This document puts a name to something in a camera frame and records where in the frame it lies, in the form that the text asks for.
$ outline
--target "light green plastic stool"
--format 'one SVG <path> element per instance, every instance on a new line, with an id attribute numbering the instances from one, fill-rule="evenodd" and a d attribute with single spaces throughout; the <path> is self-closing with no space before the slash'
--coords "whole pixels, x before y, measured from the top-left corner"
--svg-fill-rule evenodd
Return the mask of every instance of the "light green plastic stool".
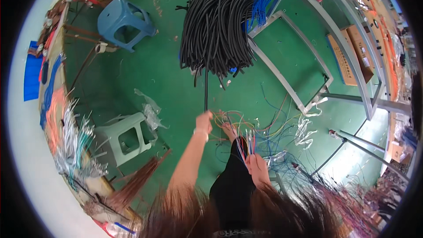
<path id="1" fill-rule="evenodd" d="M 101 127 L 95 128 L 94 132 L 102 133 L 107 138 L 110 139 L 109 144 L 110 144 L 110 147 L 112 148 L 117 167 L 131 160 L 132 158 L 139 155 L 140 153 L 145 152 L 146 150 L 151 148 L 151 143 L 148 143 L 148 144 L 144 143 L 143 132 L 141 131 L 140 123 L 145 120 L 144 114 L 139 112 L 133 115 L 118 116 L 114 119 L 109 120 L 107 123 L 110 123 L 112 120 L 118 120 L 118 122 L 107 125 L 107 126 L 101 126 Z M 119 136 L 132 128 L 135 128 L 137 132 L 138 142 L 140 146 L 137 149 L 127 154 L 124 154 L 122 152 L 122 147 L 119 143 Z"/>

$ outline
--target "black cable bundle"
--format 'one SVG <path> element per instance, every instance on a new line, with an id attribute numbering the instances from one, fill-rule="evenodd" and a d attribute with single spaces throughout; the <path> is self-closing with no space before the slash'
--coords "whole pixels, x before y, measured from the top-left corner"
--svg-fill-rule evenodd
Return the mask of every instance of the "black cable bundle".
<path id="1" fill-rule="evenodd" d="M 207 110 L 207 75 L 216 74 L 223 85 L 223 78 L 236 68 L 234 77 L 242 68 L 252 66 L 254 53 L 248 45 L 247 21 L 251 19 L 254 0 L 188 0 L 185 9 L 180 51 L 181 69 L 190 67 L 197 76 L 203 68 L 205 76 L 205 109 Z"/>

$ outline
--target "bracelet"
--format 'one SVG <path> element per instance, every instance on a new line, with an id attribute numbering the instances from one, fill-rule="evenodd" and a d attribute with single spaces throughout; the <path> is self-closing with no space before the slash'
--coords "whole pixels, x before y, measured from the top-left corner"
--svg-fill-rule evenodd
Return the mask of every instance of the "bracelet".
<path id="1" fill-rule="evenodd" d="M 203 130 L 203 129 L 199 129 L 199 130 L 197 130 L 197 128 L 195 128 L 194 129 L 194 133 L 193 134 L 195 134 L 196 132 L 201 132 L 201 133 L 204 133 L 205 135 L 206 135 L 206 142 L 208 142 L 209 141 L 209 133 L 208 132 L 206 132 L 205 130 Z"/>

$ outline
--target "paper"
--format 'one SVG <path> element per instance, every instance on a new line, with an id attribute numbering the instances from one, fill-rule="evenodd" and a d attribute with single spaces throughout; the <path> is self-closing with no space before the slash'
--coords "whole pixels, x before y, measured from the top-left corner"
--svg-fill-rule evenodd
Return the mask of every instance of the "paper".
<path id="1" fill-rule="evenodd" d="M 367 60 L 367 57 L 363 57 L 363 62 L 364 62 L 364 65 L 366 67 L 369 67 L 370 66 L 369 61 Z"/>

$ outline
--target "foot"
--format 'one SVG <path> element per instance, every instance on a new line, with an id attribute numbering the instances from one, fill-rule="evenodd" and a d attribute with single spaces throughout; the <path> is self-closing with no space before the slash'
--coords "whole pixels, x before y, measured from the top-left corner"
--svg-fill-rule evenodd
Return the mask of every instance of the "foot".
<path id="1" fill-rule="evenodd" d="M 230 143 L 232 143 L 238 137 L 235 126 L 232 125 L 231 127 L 230 123 L 224 123 L 222 125 L 222 130 L 225 133 L 225 135 L 229 137 Z"/>

